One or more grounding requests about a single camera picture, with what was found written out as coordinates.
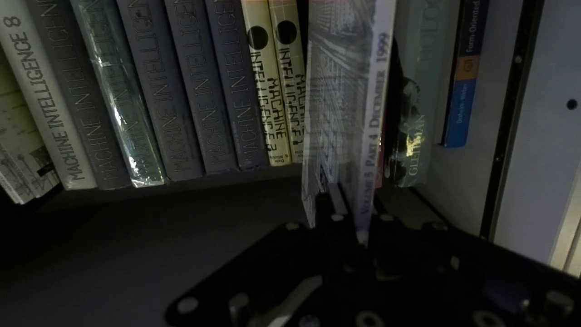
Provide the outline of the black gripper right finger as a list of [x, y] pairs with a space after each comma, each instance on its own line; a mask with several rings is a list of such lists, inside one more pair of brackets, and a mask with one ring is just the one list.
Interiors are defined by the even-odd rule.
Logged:
[[390, 212], [374, 212], [369, 226], [369, 239], [378, 241], [392, 226], [398, 226], [399, 219]]

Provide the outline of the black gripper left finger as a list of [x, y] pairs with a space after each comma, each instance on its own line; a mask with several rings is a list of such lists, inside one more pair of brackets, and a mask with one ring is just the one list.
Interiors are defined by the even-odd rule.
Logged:
[[334, 241], [354, 239], [350, 208], [338, 183], [330, 183], [316, 195], [316, 228]]

